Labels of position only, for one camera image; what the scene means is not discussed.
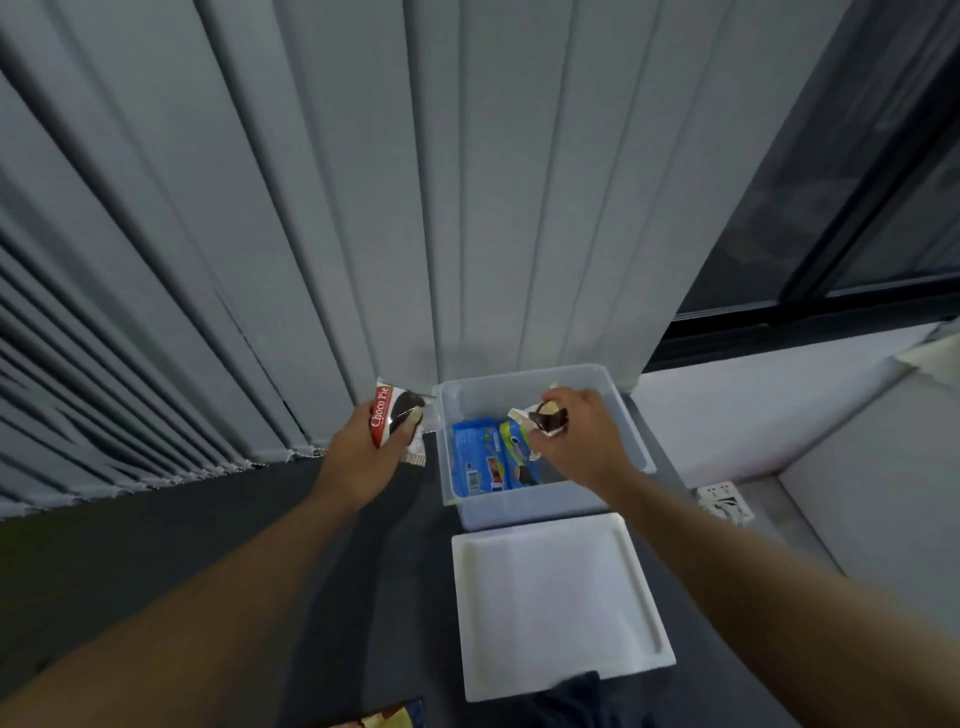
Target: vertical blinds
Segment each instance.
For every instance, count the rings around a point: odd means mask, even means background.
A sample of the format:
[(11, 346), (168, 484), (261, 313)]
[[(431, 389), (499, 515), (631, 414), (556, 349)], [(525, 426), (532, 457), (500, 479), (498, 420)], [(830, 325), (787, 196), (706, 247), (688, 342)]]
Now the vertical blinds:
[(309, 455), (377, 375), (631, 386), (846, 0), (0, 6), (0, 516)]

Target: gray floor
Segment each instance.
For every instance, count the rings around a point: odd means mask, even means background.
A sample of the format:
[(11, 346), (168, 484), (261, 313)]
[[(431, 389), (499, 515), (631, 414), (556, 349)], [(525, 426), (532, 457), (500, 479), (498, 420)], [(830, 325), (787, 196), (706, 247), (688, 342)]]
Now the gray floor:
[[(658, 480), (681, 492), (656, 441), (648, 444)], [(249, 539), (307, 492), (320, 465), (274, 466), (0, 524), (0, 552), (13, 556), (0, 560), (0, 695)], [(401, 466), (324, 554), (300, 615), (268, 645), (276, 654), (254, 666), (259, 690), (242, 693), (227, 724), (265, 726), (279, 714), (276, 725), (301, 728), (420, 695), (431, 728), (522, 725), (522, 698), (464, 699), (449, 552), (460, 531), (435, 474)], [(608, 699), (659, 728), (796, 726), (656, 555), (636, 538), (635, 547), (677, 665), (605, 681)], [(284, 647), (297, 638), (288, 668)]]

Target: left hand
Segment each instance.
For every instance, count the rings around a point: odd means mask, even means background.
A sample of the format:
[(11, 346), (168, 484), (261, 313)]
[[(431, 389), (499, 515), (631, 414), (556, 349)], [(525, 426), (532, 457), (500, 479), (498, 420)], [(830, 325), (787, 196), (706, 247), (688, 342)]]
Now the left hand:
[(387, 487), (423, 412), (416, 407), (378, 449), (370, 434), (372, 405), (373, 400), (358, 405), (344, 428), (333, 436), (313, 486), (315, 495), (345, 498), (350, 507), (359, 510)]

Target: white foam lid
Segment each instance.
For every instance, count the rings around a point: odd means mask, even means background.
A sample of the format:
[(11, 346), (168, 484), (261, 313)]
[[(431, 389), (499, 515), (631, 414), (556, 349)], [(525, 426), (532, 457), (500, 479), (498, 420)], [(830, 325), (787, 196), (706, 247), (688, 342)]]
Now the white foam lid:
[(615, 513), (455, 536), (467, 701), (676, 663)]

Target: glass pane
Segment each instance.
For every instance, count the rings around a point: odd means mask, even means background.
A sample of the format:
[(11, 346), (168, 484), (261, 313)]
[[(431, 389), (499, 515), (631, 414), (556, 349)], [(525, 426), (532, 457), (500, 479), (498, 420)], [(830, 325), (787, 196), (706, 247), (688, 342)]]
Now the glass pane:
[(960, 4), (855, 2), (680, 308), (773, 303), (960, 41)]
[(836, 288), (957, 275), (960, 275), (960, 143), (914, 190), (876, 238), (867, 243)]

